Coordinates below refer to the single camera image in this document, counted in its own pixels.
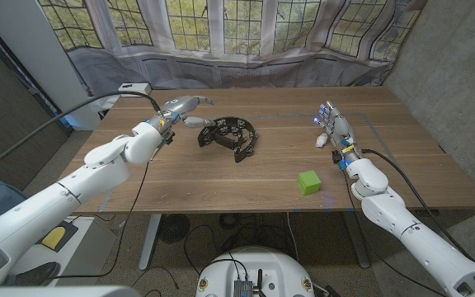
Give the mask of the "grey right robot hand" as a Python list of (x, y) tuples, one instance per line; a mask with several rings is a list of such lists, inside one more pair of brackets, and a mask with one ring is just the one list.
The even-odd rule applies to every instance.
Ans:
[(315, 143), (317, 148), (323, 147), (328, 140), (339, 150), (352, 145), (354, 142), (353, 129), (347, 119), (330, 101), (320, 105), (319, 116), (315, 117), (313, 122), (324, 129), (324, 132), (317, 137)]

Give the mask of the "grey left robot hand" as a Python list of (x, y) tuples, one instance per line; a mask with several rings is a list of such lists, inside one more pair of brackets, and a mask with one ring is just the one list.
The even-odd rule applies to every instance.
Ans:
[(214, 101), (204, 96), (181, 96), (167, 101), (162, 109), (160, 123), (162, 125), (174, 125), (182, 121), (184, 126), (192, 129), (215, 126), (214, 120), (187, 115), (188, 112), (195, 110), (200, 104), (213, 105)]

